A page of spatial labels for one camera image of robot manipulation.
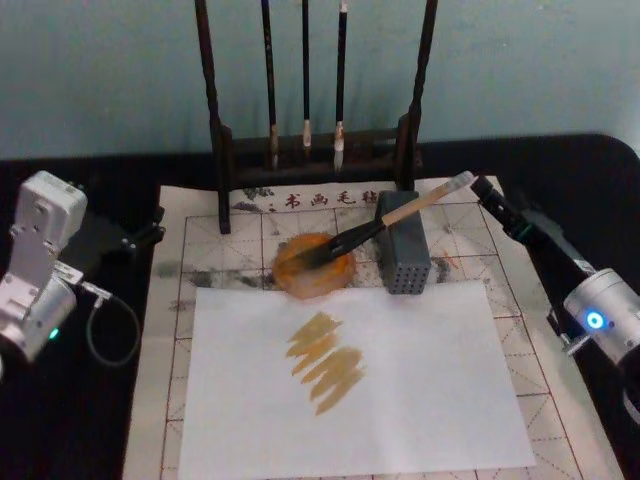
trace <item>white paper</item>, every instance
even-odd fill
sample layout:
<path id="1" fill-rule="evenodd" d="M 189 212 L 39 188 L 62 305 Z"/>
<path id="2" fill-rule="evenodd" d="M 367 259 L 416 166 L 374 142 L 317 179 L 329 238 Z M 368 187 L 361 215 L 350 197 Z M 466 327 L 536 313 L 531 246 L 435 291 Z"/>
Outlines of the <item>white paper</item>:
<path id="1" fill-rule="evenodd" d="M 343 321 L 365 377 L 315 416 L 287 340 L 316 313 Z M 484 286 L 423 295 L 199 289 L 182 480 L 414 473 L 534 465 Z"/>

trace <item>calligraphy brush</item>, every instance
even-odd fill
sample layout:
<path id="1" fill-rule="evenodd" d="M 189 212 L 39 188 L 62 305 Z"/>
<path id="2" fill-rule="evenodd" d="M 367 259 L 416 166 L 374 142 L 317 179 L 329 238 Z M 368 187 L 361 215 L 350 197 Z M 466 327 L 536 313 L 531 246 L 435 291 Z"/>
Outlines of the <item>calligraphy brush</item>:
<path id="1" fill-rule="evenodd" d="M 293 257 L 283 259 L 279 265 L 274 266 L 274 275 L 290 277 L 327 265 L 336 258 L 362 245 L 385 228 L 390 227 L 394 223 L 407 218 L 409 215 L 434 204 L 442 197 L 470 184 L 473 179 L 473 174 L 468 171 L 456 175 L 426 195 L 418 197 L 379 218 L 342 232 L 329 241 L 298 253 Z"/>
<path id="2" fill-rule="evenodd" d="M 304 129 L 302 145 L 308 157 L 311 151 L 311 117 L 309 114 L 309 0 L 302 0 L 302 71 L 304 89 Z"/>
<path id="3" fill-rule="evenodd" d="M 262 30 L 264 32 L 264 53 L 267 62 L 267 96 L 269 98 L 269 153 L 271 166 L 278 168 L 278 125 L 276 123 L 276 86 L 273 74 L 273 48 L 271 45 L 271 18 L 269 16 L 269 0 L 262 3 Z"/>
<path id="4" fill-rule="evenodd" d="M 333 165 L 336 172 L 342 168 L 344 157 L 344 63 L 347 50 L 347 0 L 340 0 L 338 17 L 338 81 L 336 88 L 336 136 L 333 143 L 335 151 Z"/>

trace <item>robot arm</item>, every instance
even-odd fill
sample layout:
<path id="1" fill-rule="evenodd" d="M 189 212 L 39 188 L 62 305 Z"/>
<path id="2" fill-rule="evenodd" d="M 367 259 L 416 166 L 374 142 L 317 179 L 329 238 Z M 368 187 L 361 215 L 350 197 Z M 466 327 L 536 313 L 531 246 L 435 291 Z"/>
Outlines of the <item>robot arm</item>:
<path id="1" fill-rule="evenodd" d="M 36 358 L 76 306 L 73 291 L 56 271 L 66 276 L 73 271 L 57 266 L 58 256 L 80 229 L 86 208 L 83 192 L 47 172 L 20 189 L 11 260 L 0 282 L 0 341 L 27 361 Z"/>
<path id="2" fill-rule="evenodd" d="M 10 230 L 13 248 L 9 268 L 0 280 L 0 354 L 33 362 L 75 309 L 72 287 L 77 286 L 96 296 L 87 323 L 87 340 L 94 356 L 111 367 L 132 358 L 140 339 L 135 312 L 111 293 L 84 281 L 84 277 L 108 253 L 135 257 L 141 249 L 161 241 L 164 229 L 158 223 L 163 212 L 159 209 L 149 225 L 129 236 L 117 225 L 87 212 L 86 195 L 73 185 L 44 171 L 24 182 Z M 64 258 L 76 266 L 80 263 L 84 272 L 60 261 Z M 107 300 L 119 303 L 136 322 L 134 348 L 122 361 L 104 359 L 93 345 L 91 326 Z"/>
<path id="3" fill-rule="evenodd" d="M 471 190 L 508 236 L 534 249 L 551 246 L 573 268 L 579 283 L 565 298 L 563 307 L 582 333 L 570 338 L 553 311 L 549 323 L 569 356 L 590 340 L 595 342 L 622 374 L 626 385 L 624 406 L 640 425 L 640 296 L 611 268 L 597 271 L 553 220 L 532 209 L 516 210 L 485 177 L 478 177 Z"/>

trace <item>light blue wall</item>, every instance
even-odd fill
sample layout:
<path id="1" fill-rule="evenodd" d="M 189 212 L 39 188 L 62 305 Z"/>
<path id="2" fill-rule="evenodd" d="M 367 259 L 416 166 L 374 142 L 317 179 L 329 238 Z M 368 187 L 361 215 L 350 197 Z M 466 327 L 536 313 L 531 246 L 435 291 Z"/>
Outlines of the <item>light blue wall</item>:
<path id="1" fill-rule="evenodd" d="M 333 131 L 338 0 L 311 0 L 314 131 Z M 352 0 L 347 131 L 409 101 L 423 0 Z M 258 0 L 209 0 L 223 120 L 266 136 Z M 300 0 L 272 0 L 278 120 L 300 133 Z M 602 131 L 640 151 L 638 0 L 441 0 L 422 140 Z M 191 0 L 0 0 L 0 158 L 210 148 Z"/>

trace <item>paint stroke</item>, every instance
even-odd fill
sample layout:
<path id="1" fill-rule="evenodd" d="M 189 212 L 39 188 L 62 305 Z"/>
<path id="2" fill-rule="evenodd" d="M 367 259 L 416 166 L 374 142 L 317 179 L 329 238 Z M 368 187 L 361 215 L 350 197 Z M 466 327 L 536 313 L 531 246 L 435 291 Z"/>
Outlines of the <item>paint stroke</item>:
<path id="1" fill-rule="evenodd" d="M 302 359 L 291 371 L 295 376 L 313 366 L 300 383 L 317 380 L 309 395 L 313 402 L 326 394 L 318 404 L 316 416 L 331 410 L 364 377 L 364 369 L 358 368 L 362 352 L 356 348 L 339 347 L 335 330 L 342 325 L 323 312 L 317 313 L 288 341 L 293 345 L 287 357 Z"/>

